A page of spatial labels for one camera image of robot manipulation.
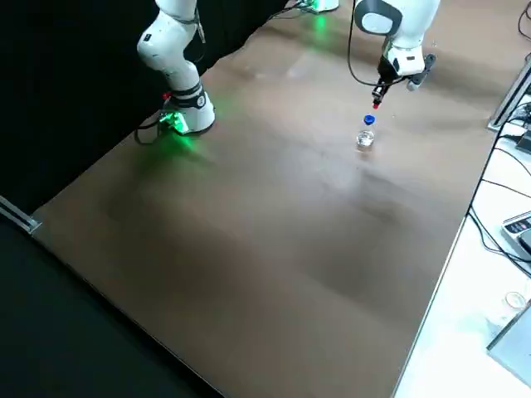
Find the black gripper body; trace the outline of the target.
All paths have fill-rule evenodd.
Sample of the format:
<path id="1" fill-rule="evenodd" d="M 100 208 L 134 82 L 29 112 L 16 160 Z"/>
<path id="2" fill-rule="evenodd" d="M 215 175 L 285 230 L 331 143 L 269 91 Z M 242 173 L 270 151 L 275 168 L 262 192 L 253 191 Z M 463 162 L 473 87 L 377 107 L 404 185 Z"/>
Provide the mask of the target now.
<path id="1" fill-rule="evenodd" d="M 401 83 L 405 80 L 404 76 L 399 76 L 394 66 L 389 62 L 385 56 L 381 56 L 378 62 L 378 86 L 391 86 Z"/>

